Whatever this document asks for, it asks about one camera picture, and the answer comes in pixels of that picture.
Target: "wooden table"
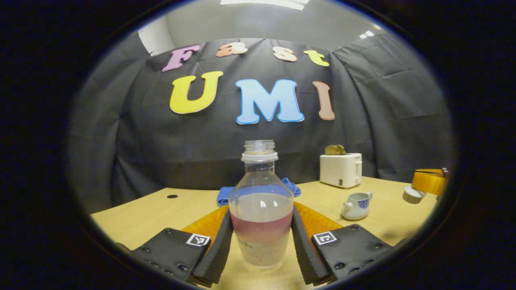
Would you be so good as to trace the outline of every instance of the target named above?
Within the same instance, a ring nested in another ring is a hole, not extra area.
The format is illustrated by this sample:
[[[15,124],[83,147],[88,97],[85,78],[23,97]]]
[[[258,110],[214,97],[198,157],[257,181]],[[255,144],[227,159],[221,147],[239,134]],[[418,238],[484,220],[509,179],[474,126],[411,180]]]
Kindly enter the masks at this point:
[[[357,223],[387,244],[414,235],[432,212],[437,196],[428,194],[419,204],[403,200],[408,183],[362,177],[362,184],[343,189],[319,181],[298,184],[301,195],[294,200],[324,214],[342,226]],[[342,204],[355,192],[374,193],[367,217],[359,221],[345,220]],[[180,230],[218,208],[217,190],[164,188],[148,196],[108,210],[92,214],[93,220],[113,241],[134,250],[164,228]],[[313,289],[305,285],[297,263],[292,234],[285,258],[273,270],[257,269],[246,263],[240,253],[235,234],[228,261],[219,284],[212,289]]]

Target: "white toaster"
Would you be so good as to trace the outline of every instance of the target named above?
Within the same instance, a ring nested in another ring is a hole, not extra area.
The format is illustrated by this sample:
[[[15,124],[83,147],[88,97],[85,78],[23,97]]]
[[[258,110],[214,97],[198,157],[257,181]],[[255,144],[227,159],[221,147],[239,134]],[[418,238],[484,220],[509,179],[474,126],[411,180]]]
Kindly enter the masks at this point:
[[[344,188],[359,185],[362,182],[362,154],[321,155],[319,180]]]

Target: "blue letter m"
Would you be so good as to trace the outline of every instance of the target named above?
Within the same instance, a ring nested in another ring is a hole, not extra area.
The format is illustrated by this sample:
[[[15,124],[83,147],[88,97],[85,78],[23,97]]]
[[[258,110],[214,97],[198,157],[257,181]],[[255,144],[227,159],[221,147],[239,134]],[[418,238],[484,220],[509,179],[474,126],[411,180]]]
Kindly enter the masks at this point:
[[[280,112],[277,116],[282,122],[301,122],[304,115],[297,105],[296,82],[289,79],[279,79],[270,94],[256,79],[241,79],[235,83],[242,91],[242,113],[236,117],[238,124],[255,124],[260,117],[254,112],[254,105],[258,107],[263,117],[271,121],[278,104]]]

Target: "blue cloth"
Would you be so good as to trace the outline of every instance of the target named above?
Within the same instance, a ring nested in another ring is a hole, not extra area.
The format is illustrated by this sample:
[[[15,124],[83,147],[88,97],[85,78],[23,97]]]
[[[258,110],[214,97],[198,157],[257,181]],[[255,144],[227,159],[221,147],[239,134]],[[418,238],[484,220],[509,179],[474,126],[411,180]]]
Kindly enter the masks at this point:
[[[301,189],[297,187],[294,183],[290,182],[288,178],[283,178],[281,180],[294,194],[294,197],[298,197],[301,194]],[[217,203],[219,206],[224,206],[228,204],[229,193],[233,190],[233,187],[221,187],[219,191],[219,195],[217,196]]]

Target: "plastic bottle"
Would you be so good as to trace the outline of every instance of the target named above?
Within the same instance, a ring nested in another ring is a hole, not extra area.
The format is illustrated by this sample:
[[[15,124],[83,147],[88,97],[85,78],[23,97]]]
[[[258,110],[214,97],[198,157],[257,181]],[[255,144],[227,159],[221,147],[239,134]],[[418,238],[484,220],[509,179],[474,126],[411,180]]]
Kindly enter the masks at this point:
[[[246,141],[244,147],[246,174],[229,194],[231,220],[244,259],[272,268],[285,254],[294,194],[274,173],[273,140]]]

